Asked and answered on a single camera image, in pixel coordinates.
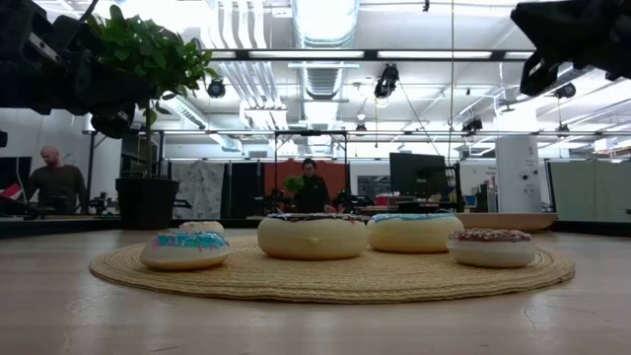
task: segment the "dark jacket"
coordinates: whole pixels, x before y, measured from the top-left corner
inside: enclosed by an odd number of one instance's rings
[[[324,212],[324,205],[329,203],[328,190],[322,177],[303,176],[303,188],[296,193],[294,201],[300,213]]]

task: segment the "red wall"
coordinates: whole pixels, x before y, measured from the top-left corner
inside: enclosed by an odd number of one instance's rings
[[[337,192],[344,189],[344,165],[334,164],[328,162],[315,162],[315,173],[326,182],[326,188],[328,189],[328,197],[333,198],[337,196]],[[283,181],[286,177],[301,177],[303,175],[302,162],[288,161],[278,163],[278,189],[284,190],[286,196],[292,196],[292,193],[287,191]],[[265,164],[265,195],[272,193],[274,188],[274,164]]]

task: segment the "curtain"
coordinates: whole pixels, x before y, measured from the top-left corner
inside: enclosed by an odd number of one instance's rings
[[[178,199],[192,208],[174,208],[174,219],[219,219],[224,165],[204,161],[172,163],[172,179],[179,181]]]
[[[224,174],[221,217],[244,219],[261,214],[260,205],[254,199],[263,196],[263,165],[257,163],[233,163],[232,176],[228,166]]]

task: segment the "white pillar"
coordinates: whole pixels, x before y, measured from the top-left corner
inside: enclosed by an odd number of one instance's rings
[[[501,137],[496,150],[499,212],[541,213],[536,137]]]

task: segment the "donut cushion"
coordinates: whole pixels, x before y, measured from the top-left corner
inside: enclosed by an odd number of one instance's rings
[[[530,235],[520,231],[458,231],[450,235],[448,248],[457,262],[484,267],[522,267],[536,254]]]
[[[269,256],[331,260],[357,256],[366,249],[363,221],[343,214],[269,215],[258,225],[258,246]]]
[[[185,222],[179,225],[183,232],[212,232],[224,235],[224,226],[219,222]]]
[[[140,262],[159,270],[194,270],[224,262],[228,242],[217,233],[176,232],[152,238],[140,253]]]
[[[450,233],[463,229],[451,213],[378,214],[368,222],[368,244],[388,252],[446,252]]]

